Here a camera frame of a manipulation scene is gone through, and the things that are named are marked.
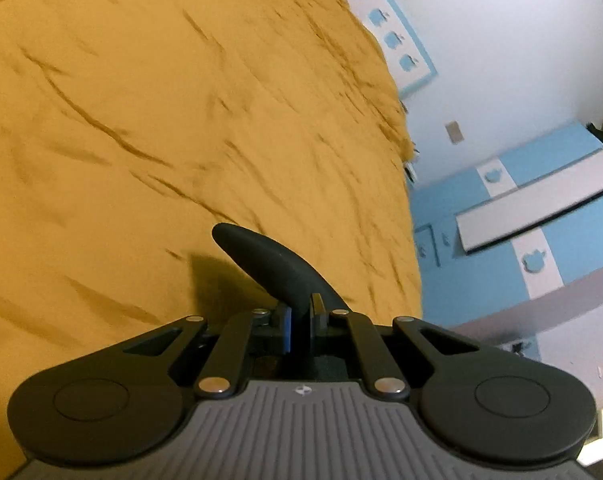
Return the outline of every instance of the apple logo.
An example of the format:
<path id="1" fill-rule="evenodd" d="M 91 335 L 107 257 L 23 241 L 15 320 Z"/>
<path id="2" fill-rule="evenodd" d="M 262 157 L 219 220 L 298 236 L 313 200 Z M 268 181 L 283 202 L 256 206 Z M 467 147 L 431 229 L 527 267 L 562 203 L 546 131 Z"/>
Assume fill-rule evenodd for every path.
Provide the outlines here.
<path id="1" fill-rule="evenodd" d="M 500 168 L 495 168 L 494 170 L 488 171 L 488 173 L 484 175 L 484 178 L 486 179 L 486 182 L 495 184 L 501 180 L 501 173 L 502 170 Z"/>
<path id="2" fill-rule="evenodd" d="M 533 274 L 537 274 L 541 272 L 544 266 L 544 257 L 546 256 L 546 251 L 534 250 L 532 253 L 523 255 L 521 262 L 523 263 L 523 268 L 526 269 L 526 272 L 531 272 Z"/>

